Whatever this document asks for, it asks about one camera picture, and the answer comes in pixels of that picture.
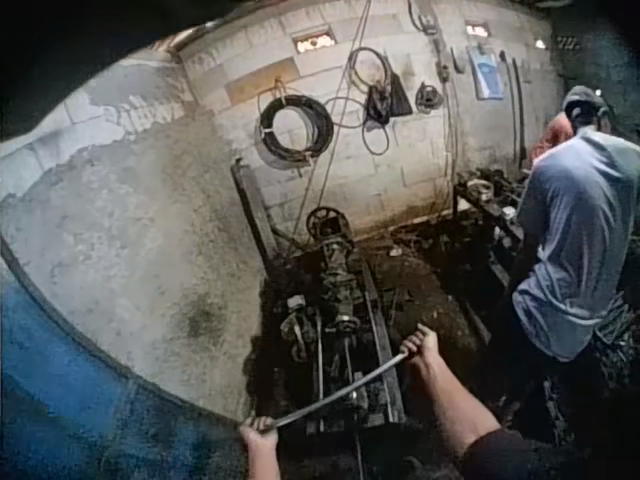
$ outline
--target concrete floor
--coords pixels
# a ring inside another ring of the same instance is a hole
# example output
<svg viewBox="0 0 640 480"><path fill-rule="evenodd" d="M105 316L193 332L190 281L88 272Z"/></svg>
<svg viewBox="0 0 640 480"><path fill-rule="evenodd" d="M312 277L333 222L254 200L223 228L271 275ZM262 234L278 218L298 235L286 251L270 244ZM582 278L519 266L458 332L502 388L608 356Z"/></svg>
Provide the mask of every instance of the concrete floor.
<svg viewBox="0 0 640 480"><path fill-rule="evenodd" d="M263 271L233 157L214 132L202 113L85 149L5 199L2 230L33 281L100 348L242 419Z"/></svg>

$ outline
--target window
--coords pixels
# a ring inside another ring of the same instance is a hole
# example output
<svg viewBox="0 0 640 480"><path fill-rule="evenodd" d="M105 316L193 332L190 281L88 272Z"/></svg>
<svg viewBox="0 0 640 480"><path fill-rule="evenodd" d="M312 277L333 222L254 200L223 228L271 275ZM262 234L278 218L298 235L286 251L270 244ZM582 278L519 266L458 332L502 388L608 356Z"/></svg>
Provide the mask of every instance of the window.
<svg viewBox="0 0 640 480"><path fill-rule="evenodd" d="M331 30L324 30L313 35L306 35L293 39L298 53L308 52L309 50L317 50L318 48L330 47L336 44Z"/></svg>
<svg viewBox="0 0 640 480"><path fill-rule="evenodd" d="M559 35L556 42L560 50L580 50L581 45L578 37L574 35Z"/></svg>
<svg viewBox="0 0 640 480"><path fill-rule="evenodd" d="M486 23L467 22L467 35L487 38L491 32L489 32L489 25Z"/></svg>

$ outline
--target concrete block wall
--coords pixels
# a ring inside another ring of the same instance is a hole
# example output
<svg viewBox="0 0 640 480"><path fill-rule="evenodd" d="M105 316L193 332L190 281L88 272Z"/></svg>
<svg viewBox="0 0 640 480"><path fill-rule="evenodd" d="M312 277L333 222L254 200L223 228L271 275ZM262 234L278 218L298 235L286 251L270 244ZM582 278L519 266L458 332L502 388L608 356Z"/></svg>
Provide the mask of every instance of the concrete block wall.
<svg viewBox="0 0 640 480"><path fill-rule="evenodd" d="M363 0L291 0L226 24L180 52L197 100L216 114L218 132L230 142L233 155L241 156L253 167L271 220L285 232L293 230L312 168L278 170L265 162L256 124L259 105L264 108L272 96L258 92L272 87L274 78L280 75L292 92L323 102L336 93L346 94L347 84L342 83L339 91L338 86L364 5ZM551 43L548 20L506 1L416 2L421 12L428 13L430 5L441 26L445 61L450 63L449 49L453 48L467 64L464 75L453 74L460 112L458 169L491 165L513 170L507 72L502 65L504 101L476 100L466 47L477 41L466 35L465 20L488 22L492 34L488 46L496 55L504 49L509 60L515 57L521 65L527 146L535 143L545 123L557 113L562 96L562 83L550 52L534 48L537 38ZM296 52L293 38L324 28L331 30L336 45ZM387 55L412 103L422 81L440 88L434 48L413 27L405 0L373 1L362 45ZM372 75L378 67L372 58L362 54L358 68L363 75ZM238 83L242 84L241 94ZM351 89L350 95L360 101L365 98L356 88ZM338 121L343 103L337 101L328 108L334 109L334 120ZM348 102L343 123L357 124L360 110L356 103ZM306 131L295 117L280 114L275 131L284 144L300 147L305 143ZM321 203L345 211L359 233L448 206L452 152L448 151L451 143L445 140L445 110L394 119L387 131L389 150L382 156L371 155L365 149L358 129L342 129L334 140L336 155ZM367 138L374 150L385 145L380 131L368 133ZM331 151L332 148L317 162L303 221L318 204Z"/></svg>

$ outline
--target dark cap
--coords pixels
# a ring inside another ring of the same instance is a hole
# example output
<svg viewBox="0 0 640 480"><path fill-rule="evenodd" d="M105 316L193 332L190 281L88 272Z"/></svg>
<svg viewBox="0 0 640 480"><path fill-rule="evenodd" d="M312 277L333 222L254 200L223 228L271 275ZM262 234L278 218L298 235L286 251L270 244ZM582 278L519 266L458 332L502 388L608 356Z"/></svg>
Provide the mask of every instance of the dark cap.
<svg viewBox="0 0 640 480"><path fill-rule="evenodd" d="M564 97L562 102L562 110L567 114L569 119L575 118L577 115L584 114L585 109L590 110L593 115L597 115L602 109L608 110L607 103L590 88L578 85L573 87Z"/></svg>

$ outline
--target blue tarp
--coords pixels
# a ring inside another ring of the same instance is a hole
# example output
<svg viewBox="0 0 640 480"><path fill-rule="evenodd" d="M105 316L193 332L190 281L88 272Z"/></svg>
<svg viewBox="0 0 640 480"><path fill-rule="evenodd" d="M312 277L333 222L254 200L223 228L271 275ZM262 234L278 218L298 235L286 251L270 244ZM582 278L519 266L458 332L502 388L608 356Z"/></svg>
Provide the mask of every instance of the blue tarp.
<svg viewBox="0 0 640 480"><path fill-rule="evenodd" d="M7 263L2 478L245 478L235 422L118 364Z"/></svg>

